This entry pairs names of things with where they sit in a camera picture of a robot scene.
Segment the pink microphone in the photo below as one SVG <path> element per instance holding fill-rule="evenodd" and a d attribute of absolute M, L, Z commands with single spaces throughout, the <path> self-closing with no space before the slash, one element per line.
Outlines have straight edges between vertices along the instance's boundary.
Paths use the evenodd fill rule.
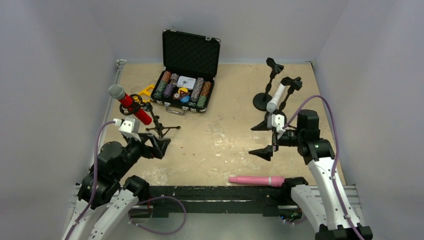
<path fill-rule="evenodd" d="M 228 182 L 232 184 L 281 187 L 285 182 L 282 176 L 231 176 Z"/>

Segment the red glitter microphone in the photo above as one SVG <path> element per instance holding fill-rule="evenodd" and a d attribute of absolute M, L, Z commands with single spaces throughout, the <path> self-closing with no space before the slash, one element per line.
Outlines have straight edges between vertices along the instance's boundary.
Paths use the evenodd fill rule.
<path fill-rule="evenodd" d="M 136 102 L 132 96 L 128 95 L 121 85 L 111 85 L 108 92 L 113 99 L 120 102 L 120 107 L 122 107 L 121 113 L 123 115 L 134 115 L 144 125 L 149 125 L 152 122 L 152 118 L 142 109 L 141 104 Z"/>

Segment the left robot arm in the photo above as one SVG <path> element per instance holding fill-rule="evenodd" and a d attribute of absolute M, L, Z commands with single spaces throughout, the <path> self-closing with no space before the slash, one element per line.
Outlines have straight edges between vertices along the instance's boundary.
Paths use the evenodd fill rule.
<path fill-rule="evenodd" d="M 139 159 L 162 159 L 170 138 L 157 138 L 150 133 L 124 136 L 126 145 L 109 141 L 96 150 L 96 160 L 88 174 L 77 185 L 75 206 L 62 239 L 100 240 L 110 234 L 124 212 L 147 200 L 149 183 L 138 176 L 121 179 Z"/>

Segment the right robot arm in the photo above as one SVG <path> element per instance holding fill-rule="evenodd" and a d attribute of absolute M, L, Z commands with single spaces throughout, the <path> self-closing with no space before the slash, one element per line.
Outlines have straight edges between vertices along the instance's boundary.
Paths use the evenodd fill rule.
<path fill-rule="evenodd" d="M 295 129 L 285 130 L 285 115 L 272 114 L 251 128 L 272 131 L 271 144 L 249 154 L 270 161 L 280 146 L 296 147 L 312 173 L 319 191 L 313 195 L 303 177 L 287 178 L 283 196 L 295 202 L 311 223 L 316 240 L 371 240 L 372 230 L 364 225 L 352 208 L 342 182 L 335 170 L 336 155 L 331 143 L 320 137 L 319 116 L 316 111 L 303 109 L 297 114 Z"/>

